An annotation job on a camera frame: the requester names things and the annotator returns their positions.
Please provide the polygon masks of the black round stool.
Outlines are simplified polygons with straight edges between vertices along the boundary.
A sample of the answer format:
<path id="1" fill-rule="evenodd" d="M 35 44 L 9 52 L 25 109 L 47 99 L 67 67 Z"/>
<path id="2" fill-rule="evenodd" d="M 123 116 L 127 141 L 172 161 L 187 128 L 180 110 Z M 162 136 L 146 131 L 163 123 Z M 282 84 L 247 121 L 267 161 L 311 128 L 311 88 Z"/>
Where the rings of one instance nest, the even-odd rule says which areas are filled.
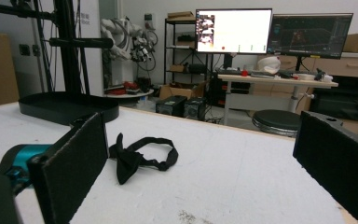
<path id="1" fill-rule="evenodd" d="M 293 137 L 296 136 L 300 116 L 289 111 L 266 109 L 256 111 L 252 123 L 264 133 Z"/>

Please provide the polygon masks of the light wooden desk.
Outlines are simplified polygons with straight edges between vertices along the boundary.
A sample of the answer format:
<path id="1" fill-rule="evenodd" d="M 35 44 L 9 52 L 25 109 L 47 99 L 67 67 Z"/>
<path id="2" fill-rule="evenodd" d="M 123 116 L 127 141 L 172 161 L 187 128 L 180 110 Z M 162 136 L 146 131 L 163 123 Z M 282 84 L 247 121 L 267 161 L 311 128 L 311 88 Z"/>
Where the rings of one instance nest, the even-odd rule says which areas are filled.
<path id="1" fill-rule="evenodd" d="M 295 113 L 298 103 L 299 88 L 318 88 L 331 89 L 338 86 L 336 82 L 322 82 L 315 80 L 296 80 L 287 78 L 261 78 L 261 77 L 242 77 L 237 75 L 217 75 L 220 79 L 227 82 L 226 101 L 224 106 L 224 123 L 227 123 L 229 109 L 239 109 L 248 111 L 259 111 L 263 109 L 278 109 Z M 251 91 L 248 94 L 237 94 L 231 91 L 232 83 L 249 83 L 251 87 L 255 84 L 272 84 L 292 86 L 293 92 L 289 98 L 254 95 Z"/>

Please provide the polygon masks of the monitor with white screen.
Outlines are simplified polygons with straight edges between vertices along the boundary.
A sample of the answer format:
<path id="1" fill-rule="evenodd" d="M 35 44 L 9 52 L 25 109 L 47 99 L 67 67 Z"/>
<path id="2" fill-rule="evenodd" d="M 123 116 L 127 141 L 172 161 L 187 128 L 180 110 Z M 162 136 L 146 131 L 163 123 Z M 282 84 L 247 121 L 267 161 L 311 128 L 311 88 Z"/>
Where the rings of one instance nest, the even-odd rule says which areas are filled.
<path id="1" fill-rule="evenodd" d="M 267 52 L 271 8 L 196 10 L 196 51 L 264 54 Z"/>

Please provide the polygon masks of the white round table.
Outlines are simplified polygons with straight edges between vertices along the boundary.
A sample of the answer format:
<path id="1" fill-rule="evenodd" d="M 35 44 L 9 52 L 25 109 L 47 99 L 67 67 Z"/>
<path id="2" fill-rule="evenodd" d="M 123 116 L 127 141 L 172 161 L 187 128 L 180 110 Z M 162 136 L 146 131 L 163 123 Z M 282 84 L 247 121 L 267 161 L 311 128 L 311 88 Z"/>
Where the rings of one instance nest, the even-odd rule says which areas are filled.
<path id="1" fill-rule="evenodd" d="M 129 99 L 129 98 L 137 98 L 137 97 L 144 97 L 147 95 L 152 94 L 154 91 L 149 90 L 147 92 L 142 92 L 140 90 L 138 91 L 132 91 L 132 90 L 125 90 L 125 89 L 115 89 L 115 90 L 109 90 L 106 91 L 104 96 L 115 98 L 115 99 Z"/>

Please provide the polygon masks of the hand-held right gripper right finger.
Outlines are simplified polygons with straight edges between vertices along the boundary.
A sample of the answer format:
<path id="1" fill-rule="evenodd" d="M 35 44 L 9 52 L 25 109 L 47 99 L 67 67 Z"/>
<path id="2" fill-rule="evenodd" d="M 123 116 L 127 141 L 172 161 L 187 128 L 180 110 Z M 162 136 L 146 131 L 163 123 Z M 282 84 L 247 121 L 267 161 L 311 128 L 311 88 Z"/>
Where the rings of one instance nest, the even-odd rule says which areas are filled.
<path id="1" fill-rule="evenodd" d="M 340 120 L 304 111 L 294 158 L 358 220 L 358 135 Z"/>

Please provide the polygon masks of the black bow tie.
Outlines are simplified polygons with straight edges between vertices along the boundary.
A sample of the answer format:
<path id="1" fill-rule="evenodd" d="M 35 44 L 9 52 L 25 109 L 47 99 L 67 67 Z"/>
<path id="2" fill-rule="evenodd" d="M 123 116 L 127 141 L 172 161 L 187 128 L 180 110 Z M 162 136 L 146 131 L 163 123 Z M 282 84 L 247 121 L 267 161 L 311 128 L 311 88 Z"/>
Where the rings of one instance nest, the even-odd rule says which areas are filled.
<path id="1" fill-rule="evenodd" d="M 155 167 L 161 172 L 167 171 L 176 164 L 179 153 L 172 140 L 160 137 L 144 137 L 127 148 L 123 147 L 123 134 L 117 136 L 116 142 L 109 148 L 109 157 L 117 161 L 117 181 L 125 184 L 138 170 L 140 166 Z M 147 160 L 138 149 L 148 144 L 167 145 L 171 148 L 165 161 L 156 159 Z"/>

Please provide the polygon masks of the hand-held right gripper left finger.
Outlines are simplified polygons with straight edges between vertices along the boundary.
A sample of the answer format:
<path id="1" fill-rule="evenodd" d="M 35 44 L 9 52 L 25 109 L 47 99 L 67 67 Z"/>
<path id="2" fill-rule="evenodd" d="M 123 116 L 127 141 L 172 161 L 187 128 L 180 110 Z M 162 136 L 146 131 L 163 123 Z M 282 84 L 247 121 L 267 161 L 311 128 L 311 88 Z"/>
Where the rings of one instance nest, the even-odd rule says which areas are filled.
<path id="1" fill-rule="evenodd" d="M 27 161 L 46 224 L 69 224 L 108 157 L 103 115 L 75 121 L 55 144 Z"/>

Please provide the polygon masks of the open cardboard box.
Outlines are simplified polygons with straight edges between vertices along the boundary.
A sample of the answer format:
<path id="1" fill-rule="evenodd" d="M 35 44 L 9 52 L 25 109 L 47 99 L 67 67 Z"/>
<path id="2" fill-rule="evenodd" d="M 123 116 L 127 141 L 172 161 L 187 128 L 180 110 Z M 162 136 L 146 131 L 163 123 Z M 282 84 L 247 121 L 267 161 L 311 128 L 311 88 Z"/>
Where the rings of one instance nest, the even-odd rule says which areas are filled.
<path id="1" fill-rule="evenodd" d="M 166 99 L 174 95 L 185 96 L 187 99 L 192 97 L 202 97 L 207 84 L 207 81 L 201 83 L 174 82 L 166 84 L 160 88 L 159 98 Z"/>

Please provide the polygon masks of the black stand base tray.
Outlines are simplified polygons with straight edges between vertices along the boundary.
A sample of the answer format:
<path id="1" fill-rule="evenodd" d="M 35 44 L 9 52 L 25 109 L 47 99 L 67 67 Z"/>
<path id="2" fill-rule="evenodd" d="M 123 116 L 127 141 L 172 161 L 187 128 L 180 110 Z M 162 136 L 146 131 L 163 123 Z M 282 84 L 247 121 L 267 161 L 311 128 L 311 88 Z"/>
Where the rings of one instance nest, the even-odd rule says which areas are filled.
<path id="1" fill-rule="evenodd" d="M 81 117 L 100 112 L 103 121 L 119 116 L 119 104 L 113 98 L 66 91 L 41 92 L 20 98 L 22 114 L 61 125 L 69 125 Z"/>

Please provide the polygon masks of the black metal shelf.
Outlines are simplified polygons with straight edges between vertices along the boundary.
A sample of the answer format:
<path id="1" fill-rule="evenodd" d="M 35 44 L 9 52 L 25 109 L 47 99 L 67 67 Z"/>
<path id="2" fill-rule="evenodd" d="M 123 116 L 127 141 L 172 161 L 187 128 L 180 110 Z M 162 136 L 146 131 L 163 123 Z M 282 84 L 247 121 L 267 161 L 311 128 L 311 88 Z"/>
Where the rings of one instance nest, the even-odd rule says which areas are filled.
<path id="1" fill-rule="evenodd" d="M 164 83 L 198 84 L 210 78 L 208 53 L 196 51 L 194 18 L 167 18 L 164 22 Z"/>

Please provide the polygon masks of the black equipment box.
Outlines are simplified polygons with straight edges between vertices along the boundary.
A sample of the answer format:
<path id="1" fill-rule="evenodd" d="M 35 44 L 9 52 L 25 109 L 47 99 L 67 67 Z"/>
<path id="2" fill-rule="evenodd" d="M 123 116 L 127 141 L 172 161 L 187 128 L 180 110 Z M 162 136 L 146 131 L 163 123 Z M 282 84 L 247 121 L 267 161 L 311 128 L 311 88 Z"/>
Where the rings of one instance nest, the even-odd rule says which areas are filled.
<path id="1" fill-rule="evenodd" d="M 205 120 L 206 100 L 193 97 L 185 102 L 184 117 L 187 119 Z"/>
<path id="2" fill-rule="evenodd" d="M 156 103 L 156 112 L 159 114 L 182 117 L 185 111 L 187 98 L 181 95 L 173 95 Z"/>

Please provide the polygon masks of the large black case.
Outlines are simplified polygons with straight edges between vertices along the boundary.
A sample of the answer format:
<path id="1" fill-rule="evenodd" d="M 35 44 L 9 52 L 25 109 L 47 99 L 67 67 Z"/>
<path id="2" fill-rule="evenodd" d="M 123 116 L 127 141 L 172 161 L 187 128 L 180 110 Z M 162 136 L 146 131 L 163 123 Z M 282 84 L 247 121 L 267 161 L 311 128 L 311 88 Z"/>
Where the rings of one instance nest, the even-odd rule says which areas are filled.
<path id="1" fill-rule="evenodd" d="M 358 77 L 335 76 L 333 81 L 337 87 L 313 91 L 310 111 L 358 121 Z"/>

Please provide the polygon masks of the white robot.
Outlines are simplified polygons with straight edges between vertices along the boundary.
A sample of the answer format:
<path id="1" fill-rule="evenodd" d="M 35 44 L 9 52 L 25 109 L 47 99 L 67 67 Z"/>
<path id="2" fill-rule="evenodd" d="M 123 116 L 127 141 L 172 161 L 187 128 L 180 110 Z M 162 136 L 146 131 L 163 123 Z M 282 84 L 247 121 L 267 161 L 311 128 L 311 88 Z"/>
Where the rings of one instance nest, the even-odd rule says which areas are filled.
<path id="1" fill-rule="evenodd" d="M 101 19 L 101 35 L 113 41 L 110 48 L 112 60 L 144 63 L 154 59 L 153 52 L 157 39 L 151 36 L 151 31 L 146 31 L 128 18 Z"/>

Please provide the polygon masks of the wooden cabinet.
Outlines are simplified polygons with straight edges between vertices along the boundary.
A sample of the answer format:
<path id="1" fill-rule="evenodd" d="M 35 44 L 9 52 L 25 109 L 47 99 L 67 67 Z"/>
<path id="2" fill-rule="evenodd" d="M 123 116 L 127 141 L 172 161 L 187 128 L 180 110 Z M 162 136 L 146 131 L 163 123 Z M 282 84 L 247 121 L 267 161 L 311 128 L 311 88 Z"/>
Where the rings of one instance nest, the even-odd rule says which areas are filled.
<path id="1" fill-rule="evenodd" d="M 358 53 L 344 52 L 339 60 L 303 58 L 300 71 L 316 72 L 321 69 L 330 76 L 358 77 Z"/>

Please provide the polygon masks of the white rounded object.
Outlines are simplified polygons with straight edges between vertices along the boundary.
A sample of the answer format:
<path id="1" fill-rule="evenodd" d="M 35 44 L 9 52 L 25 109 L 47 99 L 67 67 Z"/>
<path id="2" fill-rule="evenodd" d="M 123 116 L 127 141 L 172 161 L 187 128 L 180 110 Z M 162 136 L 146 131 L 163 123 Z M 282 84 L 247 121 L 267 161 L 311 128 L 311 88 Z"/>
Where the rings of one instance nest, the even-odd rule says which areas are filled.
<path id="1" fill-rule="evenodd" d="M 281 61 L 277 56 L 266 57 L 257 62 L 259 71 L 276 74 L 281 68 Z"/>

